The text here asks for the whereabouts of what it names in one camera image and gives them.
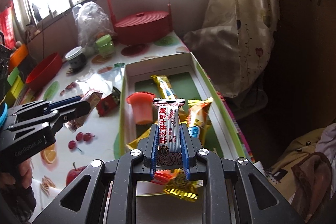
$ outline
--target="red bowl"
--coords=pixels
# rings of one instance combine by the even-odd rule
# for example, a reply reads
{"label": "red bowl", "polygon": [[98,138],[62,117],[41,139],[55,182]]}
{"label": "red bowl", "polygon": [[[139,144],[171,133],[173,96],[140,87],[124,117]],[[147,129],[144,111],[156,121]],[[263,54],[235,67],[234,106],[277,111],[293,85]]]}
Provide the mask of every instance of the red bowl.
{"label": "red bowl", "polygon": [[26,84],[34,91],[43,88],[62,67],[62,58],[57,52],[43,59],[28,75]]}

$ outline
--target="red jelly cup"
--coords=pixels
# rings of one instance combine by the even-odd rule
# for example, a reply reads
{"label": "red jelly cup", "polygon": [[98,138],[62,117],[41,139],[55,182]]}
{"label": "red jelly cup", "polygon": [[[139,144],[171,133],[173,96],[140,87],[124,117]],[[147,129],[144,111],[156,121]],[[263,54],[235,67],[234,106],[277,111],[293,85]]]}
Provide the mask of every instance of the red jelly cup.
{"label": "red jelly cup", "polygon": [[126,102],[132,106],[134,122],[148,124],[153,122],[153,99],[155,94],[150,92],[135,92],[128,96]]}

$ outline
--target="clear plastic bag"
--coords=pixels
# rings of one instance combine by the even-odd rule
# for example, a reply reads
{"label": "clear plastic bag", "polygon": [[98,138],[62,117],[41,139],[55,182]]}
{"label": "clear plastic bag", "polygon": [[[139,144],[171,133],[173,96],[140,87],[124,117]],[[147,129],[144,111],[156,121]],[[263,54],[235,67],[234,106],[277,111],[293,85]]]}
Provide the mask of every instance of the clear plastic bag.
{"label": "clear plastic bag", "polygon": [[78,28],[78,45],[85,48],[94,47],[100,37],[114,32],[111,30],[109,16],[94,2],[76,5],[72,9],[73,18]]}

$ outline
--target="jar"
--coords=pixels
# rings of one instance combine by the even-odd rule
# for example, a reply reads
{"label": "jar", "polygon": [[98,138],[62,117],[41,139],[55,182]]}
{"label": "jar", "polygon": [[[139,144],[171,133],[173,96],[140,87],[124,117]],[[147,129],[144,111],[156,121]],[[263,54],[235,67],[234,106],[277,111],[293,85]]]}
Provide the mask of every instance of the jar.
{"label": "jar", "polygon": [[109,57],[112,53],[114,53],[114,45],[109,34],[99,38],[96,41],[96,44],[98,46],[99,54],[102,58]]}
{"label": "jar", "polygon": [[82,47],[76,47],[65,55],[65,59],[69,62],[74,72],[81,70],[86,65],[86,57]]}

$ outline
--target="red bag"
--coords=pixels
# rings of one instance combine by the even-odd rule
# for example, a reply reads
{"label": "red bag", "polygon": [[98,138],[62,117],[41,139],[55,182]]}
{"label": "red bag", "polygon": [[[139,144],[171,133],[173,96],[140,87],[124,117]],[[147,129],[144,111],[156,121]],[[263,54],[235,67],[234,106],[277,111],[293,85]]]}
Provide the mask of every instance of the red bag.
{"label": "red bag", "polygon": [[2,31],[5,36],[5,46],[12,49],[15,46],[12,5],[0,13],[0,31]]}

